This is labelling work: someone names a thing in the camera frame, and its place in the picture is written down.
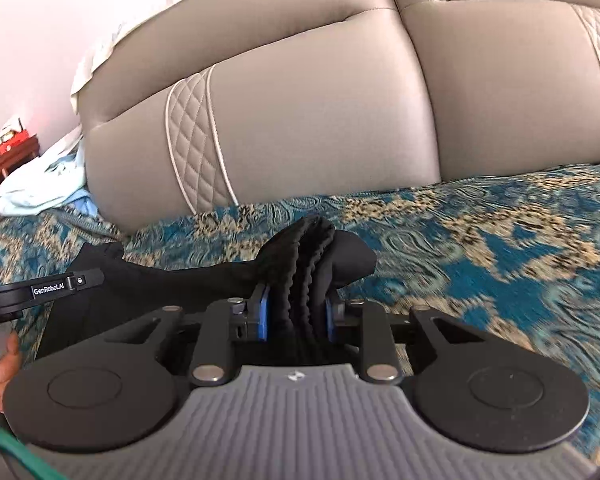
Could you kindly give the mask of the person's left hand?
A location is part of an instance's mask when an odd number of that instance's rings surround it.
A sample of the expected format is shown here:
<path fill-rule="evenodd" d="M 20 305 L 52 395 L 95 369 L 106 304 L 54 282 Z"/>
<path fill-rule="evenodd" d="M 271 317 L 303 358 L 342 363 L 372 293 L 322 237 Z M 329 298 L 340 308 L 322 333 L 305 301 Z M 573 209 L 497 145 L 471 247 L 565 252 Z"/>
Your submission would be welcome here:
<path fill-rule="evenodd" d="M 0 359 L 0 413 L 4 412 L 5 389 L 22 367 L 22 360 L 19 337 L 13 330 L 6 339 L 6 353 Z"/>

